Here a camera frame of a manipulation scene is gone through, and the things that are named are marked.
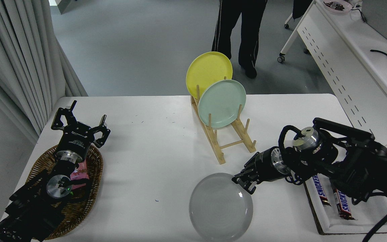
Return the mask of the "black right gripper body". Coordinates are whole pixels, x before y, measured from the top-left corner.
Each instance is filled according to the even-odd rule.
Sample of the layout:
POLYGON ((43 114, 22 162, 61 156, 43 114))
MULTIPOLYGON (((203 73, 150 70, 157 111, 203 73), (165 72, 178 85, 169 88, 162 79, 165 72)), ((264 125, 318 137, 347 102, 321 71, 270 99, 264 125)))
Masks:
POLYGON ((278 147, 271 147, 262 153, 255 153, 246 162, 247 179, 251 182, 273 182, 281 178, 280 172, 272 164, 272 152, 278 147))

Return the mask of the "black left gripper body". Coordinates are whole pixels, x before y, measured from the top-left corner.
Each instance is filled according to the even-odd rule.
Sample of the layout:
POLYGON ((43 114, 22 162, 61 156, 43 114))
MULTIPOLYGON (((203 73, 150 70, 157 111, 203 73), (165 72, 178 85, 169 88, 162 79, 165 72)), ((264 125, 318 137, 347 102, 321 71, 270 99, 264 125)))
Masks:
POLYGON ((56 149, 56 156, 65 153, 75 153, 79 158, 86 158, 92 142, 95 140, 92 128, 83 123, 67 125, 63 128, 63 135, 56 149))

